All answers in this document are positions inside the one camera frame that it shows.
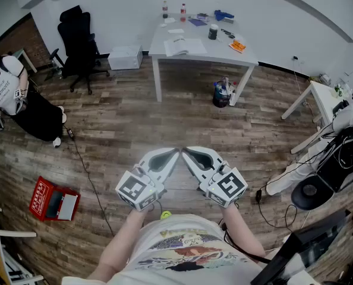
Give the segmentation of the black office chair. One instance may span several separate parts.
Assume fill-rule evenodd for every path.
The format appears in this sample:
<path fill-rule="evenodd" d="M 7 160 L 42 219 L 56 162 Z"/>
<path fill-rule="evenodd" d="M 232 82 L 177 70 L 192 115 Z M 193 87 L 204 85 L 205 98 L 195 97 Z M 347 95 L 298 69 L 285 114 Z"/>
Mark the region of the black office chair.
<path fill-rule="evenodd" d="M 95 34 L 90 31 L 91 17 L 89 12 L 82 11 L 79 5 L 63 11 L 60 15 L 58 32 L 64 43 L 66 60 L 58 55 L 55 49 L 51 59 L 57 59 L 61 65 L 62 78 L 77 76 L 70 85 L 70 92 L 74 92 L 75 85 L 82 79 L 86 80 L 88 94 L 92 94 L 90 76 L 104 73 L 110 76 L 108 70 L 98 69 L 101 66 L 101 55 L 95 41 Z"/>

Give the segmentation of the white box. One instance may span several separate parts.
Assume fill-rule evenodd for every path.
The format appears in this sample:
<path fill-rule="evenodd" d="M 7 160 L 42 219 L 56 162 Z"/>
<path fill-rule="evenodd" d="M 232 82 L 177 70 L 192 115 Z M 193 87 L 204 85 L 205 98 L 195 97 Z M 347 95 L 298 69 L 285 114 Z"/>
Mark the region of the white box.
<path fill-rule="evenodd" d="M 108 56 L 111 70 L 139 69 L 143 59 L 140 45 L 116 46 Z"/>

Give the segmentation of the small cardboard box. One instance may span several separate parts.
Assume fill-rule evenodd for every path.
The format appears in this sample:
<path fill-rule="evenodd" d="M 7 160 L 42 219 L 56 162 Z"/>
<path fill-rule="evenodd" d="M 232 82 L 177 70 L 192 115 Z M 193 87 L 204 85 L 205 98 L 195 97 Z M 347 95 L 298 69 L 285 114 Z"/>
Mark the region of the small cardboard box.
<path fill-rule="evenodd" d="M 319 74 L 318 76 L 310 76 L 310 81 L 315 81 L 317 83 L 321 83 L 327 86 L 331 85 L 331 78 L 327 74 Z"/>

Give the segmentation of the person's left forearm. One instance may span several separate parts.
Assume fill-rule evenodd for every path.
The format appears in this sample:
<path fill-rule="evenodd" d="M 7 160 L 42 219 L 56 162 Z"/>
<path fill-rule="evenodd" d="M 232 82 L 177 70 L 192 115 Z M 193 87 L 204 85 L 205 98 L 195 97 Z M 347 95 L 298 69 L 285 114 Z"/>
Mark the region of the person's left forearm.
<path fill-rule="evenodd" d="M 143 211 L 132 210 L 129 213 L 118 233 L 102 252 L 97 267 L 87 279 L 107 283 L 116 273 L 124 269 L 148 210 L 148 208 Z"/>

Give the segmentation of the blue cloth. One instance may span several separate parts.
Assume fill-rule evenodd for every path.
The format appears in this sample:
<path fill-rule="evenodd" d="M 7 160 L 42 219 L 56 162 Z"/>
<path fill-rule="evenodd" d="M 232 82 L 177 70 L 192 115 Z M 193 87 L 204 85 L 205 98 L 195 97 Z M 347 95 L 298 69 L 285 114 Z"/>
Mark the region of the blue cloth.
<path fill-rule="evenodd" d="M 215 15 L 215 19 L 217 21 L 222 21 L 224 20 L 225 18 L 228 18 L 228 19 L 233 19 L 234 16 L 232 14 L 229 14 L 227 12 L 222 12 L 221 10 L 217 9 L 214 11 L 214 15 Z"/>

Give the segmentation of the orange packet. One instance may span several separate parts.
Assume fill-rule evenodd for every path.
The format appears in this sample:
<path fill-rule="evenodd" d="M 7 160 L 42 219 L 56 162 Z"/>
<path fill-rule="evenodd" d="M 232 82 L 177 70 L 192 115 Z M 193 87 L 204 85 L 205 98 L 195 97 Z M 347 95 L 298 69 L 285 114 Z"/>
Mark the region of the orange packet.
<path fill-rule="evenodd" d="M 239 53 L 243 53 L 246 49 L 246 46 L 241 42 L 237 41 L 236 39 L 234 39 L 234 41 L 229 44 L 229 47 Z"/>

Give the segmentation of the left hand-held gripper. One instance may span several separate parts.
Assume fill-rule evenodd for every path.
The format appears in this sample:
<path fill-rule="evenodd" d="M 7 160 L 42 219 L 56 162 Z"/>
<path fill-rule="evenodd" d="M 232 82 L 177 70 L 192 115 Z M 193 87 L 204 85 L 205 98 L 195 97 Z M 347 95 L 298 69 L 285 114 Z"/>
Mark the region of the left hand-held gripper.
<path fill-rule="evenodd" d="M 143 211 L 160 199 L 166 192 L 163 183 L 171 175 L 179 155 L 178 148 L 160 148 L 148 152 L 118 182 L 115 190 L 120 199 L 137 211 Z"/>

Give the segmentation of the white table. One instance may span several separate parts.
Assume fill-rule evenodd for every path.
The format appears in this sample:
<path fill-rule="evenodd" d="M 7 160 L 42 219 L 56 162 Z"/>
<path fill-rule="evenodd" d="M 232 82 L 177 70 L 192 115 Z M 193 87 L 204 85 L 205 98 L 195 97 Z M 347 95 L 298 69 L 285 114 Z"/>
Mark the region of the white table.
<path fill-rule="evenodd" d="M 156 21 L 156 28 L 153 34 L 153 38 L 150 44 L 149 56 L 152 57 L 153 65 L 153 75 L 155 81 L 155 93 L 156 99 L 158 102 L 162 101 L 162 87 L 161 87 L 161 78 L 159 70 L 159 61 L 161 59 L 184 59 L 192 61 L 206 61 L 206 62 L 218 62 L 231 65 L 240 65 L 247 67 L 245 74 L 238 81 L 235 89 L 235 95 L 230 99 L 229 105 L 235 106 L 237 103 L 254 67 L 258 63 L 258 58 L 253 52 L 253 48 L 250 45 L 250 42 L 247 41 L 240 31 L 239 24 L 234 22 L 233 24 L 216 21 L 213 17 L 210 18 L 208 25 L 196 27 L 191 24 L 189 21 L 181 22 L 179 14 L 171 14 L 171 17 L 176 19 L 176 22 L 168 24 L 166 27 L 161 28 L 160 25 L 164 23 L 163 17 L 160 15 Z M 218 35 L 216 40 L 210 40 L 208 38 L 209 28 L 211 24 L 218 25 Z M 172 29 L 183 29 L 184 33 L 181 34 L 169 34 L 168 30 Z M 221 29 L 233 32 L 235 39 L 246 46 L 246 49 L 243 53 L 239 53 L 229 47 L 229 44 L 233 42 Z M 205 54 L 183 54 L 177 56 L 166 56 L 164 41 L 172 39 L 175 36 L 182 35 L 186 39 L 201 39 L 204 47 L 207 50 Z"/>

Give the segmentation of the black round stool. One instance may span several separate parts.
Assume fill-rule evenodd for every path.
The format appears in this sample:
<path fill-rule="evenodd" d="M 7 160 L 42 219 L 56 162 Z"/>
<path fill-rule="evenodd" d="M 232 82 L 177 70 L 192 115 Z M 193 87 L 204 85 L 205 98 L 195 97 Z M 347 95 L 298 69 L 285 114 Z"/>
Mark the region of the black round stool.
<path fill-rule="evenodd" d="M 292 191 L 291 201 L 301 210 L 313 210 L 320 207 L 333 196 L 334 191 L 319 176 L 309 175 Z"/>

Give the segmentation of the small white desk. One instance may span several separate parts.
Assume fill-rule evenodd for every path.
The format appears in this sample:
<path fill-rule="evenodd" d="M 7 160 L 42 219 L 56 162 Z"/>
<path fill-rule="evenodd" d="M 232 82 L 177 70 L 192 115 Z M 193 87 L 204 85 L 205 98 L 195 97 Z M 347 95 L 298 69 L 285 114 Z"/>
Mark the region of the small white desk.
<path fill-rule="evenodd" d="M 296 147 L 294 147 L 291 150 L 291 154 L 300 152 L 301 150 L 305 149 L 311 142 L 319 139 L 319 135 L 321 133 L 330 131 L 330 124 L 333 121 L 333 108 L 342 101 L 342 98 L 335 98 L 333 96 L 335 94 L 335 90 L 333 88 L 317 83 L 315 81 L 310 81 L 310 85 L 285 111 L 281 118 L 285 120 L 307 98 L 310 93 L 313 95 L 320 111 L 320 117 L 317 116 L 316 119 L 322 118 L 324 127 L 313 134 L 310 138 L 307 138 L 301 144 L 298 144 Z"/>

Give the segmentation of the person's right forearm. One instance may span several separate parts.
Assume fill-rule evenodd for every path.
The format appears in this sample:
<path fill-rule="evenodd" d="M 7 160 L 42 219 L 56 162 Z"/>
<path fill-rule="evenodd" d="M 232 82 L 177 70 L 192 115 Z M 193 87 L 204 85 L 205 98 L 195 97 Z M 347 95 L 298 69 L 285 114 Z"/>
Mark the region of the person's right forearm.
<path fill-rule="evenodd" d="M 235 204 L 221 207 L 220 210 L 233 242 L 249 254 L 264 258 L 266 253 L 262 244 L 253 235 Z"/>

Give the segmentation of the white rack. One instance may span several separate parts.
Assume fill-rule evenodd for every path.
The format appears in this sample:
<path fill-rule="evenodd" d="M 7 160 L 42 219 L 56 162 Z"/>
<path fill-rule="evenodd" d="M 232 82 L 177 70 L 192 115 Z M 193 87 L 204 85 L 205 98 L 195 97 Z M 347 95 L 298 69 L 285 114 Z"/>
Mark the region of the white rack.
<path fill-rule="evenodd" d="M 7 238 L 35 238 L 37 236 L 37 234 L 35 232 L 19 232 L 19 231 L 9 231 L 9 230 L 0 230 L 0 241 L 1 241 L 1 238 L 2 237 L 7 237 Z M 3 254 L 4 254 L 4 259 L 5 259 L 5 255 L 8 255 L 8 259 L 12 259 L 13 258 L 9 255 L 8 252 L 4 252 L 4 247 L 3 247 L 3 244 L 1 243 L 1 246 L 2 246 L 2 251 L 3 251 Z M 42 281 L 43 280 L 43 276 L 42 275 L 37 275 L 37 276 L 33 276 L 32 274 L 28 273 L 28 274 L 25 274 L 25 268 L 22 270 L 21 268 L 19 268 L 17 270 L 18 273 L 23 273 L 23 277 L 22 279 L 15 279 L 13 278 L 13 275 L 12 273 L 14 273 L 13 271 L 8 271 L 9 269 L 9 265 L 8 263 L 6 262 L 6 259 L 5 259 L 5 265 L 6 265 L 6 270 L 7 270 L 7 273 L 10 277 L 10 280 L 11 280 L 11 285 L 37 285 L 37 282 L 39 281 Z"/>

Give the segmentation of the person's white printed T-shirt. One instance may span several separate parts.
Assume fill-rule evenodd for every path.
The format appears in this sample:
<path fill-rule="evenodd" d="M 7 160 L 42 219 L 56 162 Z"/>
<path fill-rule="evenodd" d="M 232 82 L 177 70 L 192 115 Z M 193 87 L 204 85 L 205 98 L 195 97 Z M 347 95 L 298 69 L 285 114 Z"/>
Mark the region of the person's white printed T-shirt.
<path fill-rule="evenodd" d="M 68 276 L 62 285 L 251 285 L 261 271 L 224 241 L 217 223 L 182 214 L 146 225 L 126 266 L 110 280 Z"/>

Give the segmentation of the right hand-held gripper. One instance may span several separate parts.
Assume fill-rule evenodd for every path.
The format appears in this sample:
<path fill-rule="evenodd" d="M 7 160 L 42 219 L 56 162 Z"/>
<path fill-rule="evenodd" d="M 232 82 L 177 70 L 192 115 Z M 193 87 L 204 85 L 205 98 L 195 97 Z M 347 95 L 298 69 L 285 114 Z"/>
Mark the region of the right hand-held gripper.
<path fill-rule="evenodd" d="M 221 164 L 223 158 L 211 148 L 188 146 L 182 149 L 182 159 L 188 170 L 201 183 L 206 198 L 223 208 L 238 200 L 248 188 L 238 169 Z"/>

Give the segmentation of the red box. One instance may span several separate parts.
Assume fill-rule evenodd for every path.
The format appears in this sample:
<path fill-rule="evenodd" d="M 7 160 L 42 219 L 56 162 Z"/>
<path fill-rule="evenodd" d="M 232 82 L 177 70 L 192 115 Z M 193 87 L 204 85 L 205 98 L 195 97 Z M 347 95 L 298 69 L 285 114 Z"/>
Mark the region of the red box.
<path fill-rule="evenodd" d="M 29 211 L 40 221 L 72 221 L 80 194 L 69 187 L 56 185 L 39 176 Z"/>

